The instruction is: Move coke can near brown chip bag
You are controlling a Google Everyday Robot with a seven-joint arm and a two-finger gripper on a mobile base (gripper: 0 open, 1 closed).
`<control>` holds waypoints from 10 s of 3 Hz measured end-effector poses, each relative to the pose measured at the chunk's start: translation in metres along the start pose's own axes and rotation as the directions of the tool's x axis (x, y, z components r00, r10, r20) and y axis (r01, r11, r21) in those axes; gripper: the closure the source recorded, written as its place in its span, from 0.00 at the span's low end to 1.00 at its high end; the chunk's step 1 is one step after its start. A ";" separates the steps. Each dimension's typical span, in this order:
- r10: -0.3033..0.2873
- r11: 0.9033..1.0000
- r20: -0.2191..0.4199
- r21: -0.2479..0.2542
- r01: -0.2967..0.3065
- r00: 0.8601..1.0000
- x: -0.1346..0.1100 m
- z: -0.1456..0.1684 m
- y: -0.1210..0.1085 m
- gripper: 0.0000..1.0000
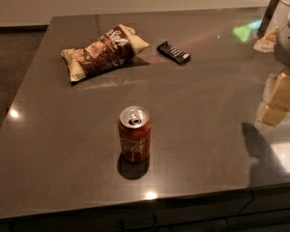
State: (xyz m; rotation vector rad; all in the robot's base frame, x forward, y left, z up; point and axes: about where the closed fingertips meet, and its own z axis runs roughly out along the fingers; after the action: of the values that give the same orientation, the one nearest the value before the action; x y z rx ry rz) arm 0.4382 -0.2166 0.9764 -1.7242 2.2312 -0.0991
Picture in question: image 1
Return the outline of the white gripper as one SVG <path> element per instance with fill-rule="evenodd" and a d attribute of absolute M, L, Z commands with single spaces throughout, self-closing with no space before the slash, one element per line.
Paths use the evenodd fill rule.
<path fill-rule="evenodd" d="M 290 12 L 279 28 L 273 28 L 255 44 L 255 49 L 263 53 L 273 52 L 274 47 L 277 61 L 290 67 Z M 262 99 L 257 111 L 258 122 L 277 126 L 290 112 L 290 71 L 271 73 Z"/>

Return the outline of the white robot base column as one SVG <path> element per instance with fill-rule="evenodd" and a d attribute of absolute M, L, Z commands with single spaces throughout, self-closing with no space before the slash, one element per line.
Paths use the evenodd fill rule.
<path fill-rule="evenodd" d="M 279 0 L 279 3 L 276 7 L 275 13 L 266 31 L 266 34 L 268 34 L 271 30 L 273 30 L 280 23 L 282 23 L 289 14 L 289 12 L 290 12 L 290 0 Z"/>

